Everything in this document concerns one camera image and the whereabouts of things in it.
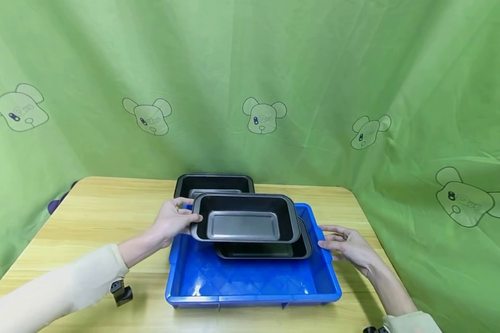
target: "hand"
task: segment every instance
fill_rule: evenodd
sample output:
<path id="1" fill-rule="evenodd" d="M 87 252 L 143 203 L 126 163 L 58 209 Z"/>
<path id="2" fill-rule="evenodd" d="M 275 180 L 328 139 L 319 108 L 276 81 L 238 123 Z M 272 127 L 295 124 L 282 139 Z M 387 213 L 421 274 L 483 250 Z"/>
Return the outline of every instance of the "hand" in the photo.
<path id="1" fill-rule="evenodd" d="M 326 241 L 319 241 L 321 248 L 332 252 L 334 260 L 347 260 L 351 262 L 365 277 L 369 278 L 371 272 L 380 267 L 383 260 L 369 243 L 353 229 L 340 227 L 338 225 L 320 225 L 323 231 L 331 231 L 334 234 L 327 234 Z"/>
<path id="2" fill-rule="evenodd" d="M 201 215 L 180 208 L 182 204 L 193 204 L 193 202 L 193 199 L 177 197 L 163 203 L 154 224 L 149 229 L 149 233 L 159 239 L 160 248 L 168 247 L 177 234 L 189 234 L 191 223 L 202 221 Z"/>

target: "green backdrop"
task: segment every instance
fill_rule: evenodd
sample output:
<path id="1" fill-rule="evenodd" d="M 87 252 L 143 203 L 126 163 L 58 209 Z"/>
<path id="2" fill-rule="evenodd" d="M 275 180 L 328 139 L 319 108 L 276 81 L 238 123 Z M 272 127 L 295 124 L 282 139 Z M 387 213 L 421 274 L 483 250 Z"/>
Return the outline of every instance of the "green backdrop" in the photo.
<path id="1" fill-rule="evenodd" d="M 0 1 L 0 277 L 89 175 L 351 189 L 415 303 L 500 332 L 500 0 Z"/>

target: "black baking pan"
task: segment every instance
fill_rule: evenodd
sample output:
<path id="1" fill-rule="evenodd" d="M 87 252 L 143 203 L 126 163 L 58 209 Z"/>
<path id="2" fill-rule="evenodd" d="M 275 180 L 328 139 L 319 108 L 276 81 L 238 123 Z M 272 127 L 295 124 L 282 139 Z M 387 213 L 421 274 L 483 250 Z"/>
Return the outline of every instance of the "black baking pan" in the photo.
<path id="1" fill-rule="evenodd" d="M 202 193 L 254 193 L 254 181 L 235 174 L 186 174 L 178 178 L 174 197 L 196 199 Z"/>
<path id="2" fill-rule="evenodd" d="M 213 248 L 224 259 L 306 259 L 313 245 L 305 222 L 298 218 L 300 238 L 292 244 L 215 242 Z"/>
<path id="3" fill-rule="evenodd" d="M 281 194 L 204 193 L 193 213 L 204 217 L 191 224 L 199 241 L 292 243 L 300 237 L 294 203 Z"/>

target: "wooden table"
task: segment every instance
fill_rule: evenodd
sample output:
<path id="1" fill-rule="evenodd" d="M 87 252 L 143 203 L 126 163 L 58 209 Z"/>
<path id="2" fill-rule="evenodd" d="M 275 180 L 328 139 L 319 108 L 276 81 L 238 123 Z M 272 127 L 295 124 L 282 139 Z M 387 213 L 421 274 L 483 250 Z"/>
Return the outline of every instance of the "wooden table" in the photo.
<path id="1" fill-rule="evenodd" d="M 148 228 L 174 181 L 89 177 L 76 184 L 0 281 L 0 298 L 15 288 L 107 243 Z M 384 253 L 353 194 L 336 187 L 256 185 L 256 192 L 282 193 L 308 203 L 319 224 L 357 229 Z M 126 283 L 134 299 L 116 308 L 112 296 L 61 318 L 44 333 L 115 332 L 356 332 L 380 326 L 383 308 L 365 277 L 348 263 L 334 263 L 341 299 L 326 306 L 173 309 L 165 301 L 169 251 L 163 249 L 131 269 Z"/>

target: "cartoon bear print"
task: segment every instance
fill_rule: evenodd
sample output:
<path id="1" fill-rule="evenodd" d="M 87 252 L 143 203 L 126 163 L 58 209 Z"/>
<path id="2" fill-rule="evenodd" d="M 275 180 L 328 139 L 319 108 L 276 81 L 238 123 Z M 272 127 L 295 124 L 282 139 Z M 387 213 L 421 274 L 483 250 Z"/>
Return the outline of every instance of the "cartoon bear print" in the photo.
<path id="1" fill-rule="evenodd" d="M 357 134 L 350 144 L 354 149 L 365 149 L 376 142 L 378 132 L 385 132 L 389 127 L 391 127 L 391 117 L 388 115 L 383 115 L 378 120 L 370 120 L 369 117 L 363 116 L 352 126 Z"/>
<path id="2" fill-rule="evenodd" d="M 129 98 L 122 100 L 124 109 L 135 116 L 137 125 L 147 133 L 164 136 L 169 132 L 165 117 L 170 116 L 172 107 L 169 102 L 158 98 L 152 105 L 138 105 Z"/>
<path id="3" fill-rule="evenodd" d="M 44 124 L 49 115 L 40 106 L 43 95 L 36 87 L 21 83 L 14 92 L 0 96 L 0 117 L 15 132 L 24 132 Z"/>
<path id="4" fill-rule="evenodd" d="M 273 105 L 260 104 L 255 98 L 249 97 L 243 103 L 243 112 L 250 116 L 250 132 L 268 134 L 276 130 L 276 119 L 285 117 L 287 108 L 282 102 L 275 102 Z"/>
<path id="5" fill-rule="evenodd" d="M 437 200 L 457 224 L 475 227 L 486 213 L 500 218 L 500 192 L 485 192 L 465 184 L 453 167 L 441 169 L 436 179 L 444 186 L 437 192 Z"/>

